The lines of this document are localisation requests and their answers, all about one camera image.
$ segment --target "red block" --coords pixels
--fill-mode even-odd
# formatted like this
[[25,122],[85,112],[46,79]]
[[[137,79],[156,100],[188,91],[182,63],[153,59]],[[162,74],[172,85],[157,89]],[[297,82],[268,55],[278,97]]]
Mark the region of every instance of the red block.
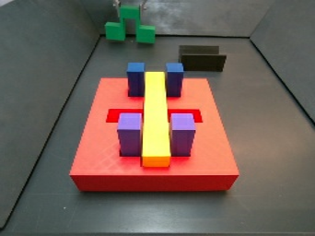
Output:
[[181,97],[166,98],[169,110],[198,110],[201,123],[190,157],[172,157],[168,168],[142,168],[139,157],[118,156],[117,123],[106,123],[109,109],[142,109],[127,97],[126,79],[101,79],[86,126],[70,167],[81,191],[221,191],[238,170],[206,79],[182,80]]

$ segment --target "gray floor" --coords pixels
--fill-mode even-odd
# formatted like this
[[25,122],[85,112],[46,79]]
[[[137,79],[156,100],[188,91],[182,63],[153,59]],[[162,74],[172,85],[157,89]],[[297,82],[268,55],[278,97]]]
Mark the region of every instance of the gray floor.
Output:
[[[98,80],[176,62],[178,45],[218,45],[206,77],[240,178],[224,193],[79,193],[67,176]],[[101,39],[3,232],[315,232],[315,128],[246,39]]]

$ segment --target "toy block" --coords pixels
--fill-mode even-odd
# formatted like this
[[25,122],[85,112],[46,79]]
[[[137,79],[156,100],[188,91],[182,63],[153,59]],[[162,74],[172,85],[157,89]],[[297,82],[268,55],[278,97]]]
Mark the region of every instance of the toy block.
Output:
[[138,6],[118,7],[118,23],[106,22],[103,25],[105,38],[107,40],[125,40],[125,19],[134,20],[135,41],[144,43],[154,43],[154,27],[141,25],[141,14]]
[[121,113],[117,121],[117,139],[121,157],[141,155],[141,114]]
[[165,64],[165,95],[181,96],[182,67],[180,63]]
[[135,29],[135,41],[154,43],[154,27],[139,25]]
[[196,132],[193,115],[172,113],[169,126],[172,157],[189,157]]
[[162,72],[145,72],[141,157],[144,167],[150,167],[152,162],[161,162],[162,167],[169,165],[165,73]]
[[123,23],[106,22],[103,24],[106,40],[123,41],[125,40],[125,25]]
[[169,168],[144,168],[138,164],[139,157],[118,155],[117,124],[105,123],[103,119],[110,109],[142,109],[144,98],[127,97],[126,90],[126,78],[101,79],[70,166],[77,189],[94,192],[226,191],[238,170],[206,78],[185,78],[181,98],[166,99],[170,111],[196,109],[202,121],[194,123],[190,157],[172,158]]
[[181,45],[178,54],[184,71],[222,71],[226,56],[218,54],[218,46]]
[[144,96],[144,63],[127,63],[126,76],[127,76],[127,96]]
[[134,19],[134,22],[138,24],[139,23],[139,7],[138,6],[127,6],[127,5],[121,5],[118,9],[119,13],[119,18],[130,18]]

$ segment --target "gray wall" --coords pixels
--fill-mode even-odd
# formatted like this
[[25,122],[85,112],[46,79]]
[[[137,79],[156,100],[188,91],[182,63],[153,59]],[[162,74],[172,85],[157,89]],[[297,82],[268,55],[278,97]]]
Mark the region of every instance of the gray wall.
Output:
[[[157,34],[249,37],[274,0],[149,0],[142,24],[156,26]],[[111,0],[81,0],[103,34],[106,21],[118,22]],[[138,5],[141,0],[121,0]]]
[[250,40],[315,121],[315,1],[277,0]]
[[78,0],[0,7],[0,228],[23,188],[98,32]]

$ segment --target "black object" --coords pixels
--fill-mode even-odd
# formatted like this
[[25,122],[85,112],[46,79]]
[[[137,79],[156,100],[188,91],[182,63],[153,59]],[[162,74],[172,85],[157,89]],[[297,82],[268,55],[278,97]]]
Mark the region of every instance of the black object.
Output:
[[315,122],[313,9],[313,0],[274,1],[250,41]]
[[78,0],[0,7],[0,228],[98,39]]
[[218,54],[218,46],[181,45],[178,62],[184,71],[222,71],[225,55]]

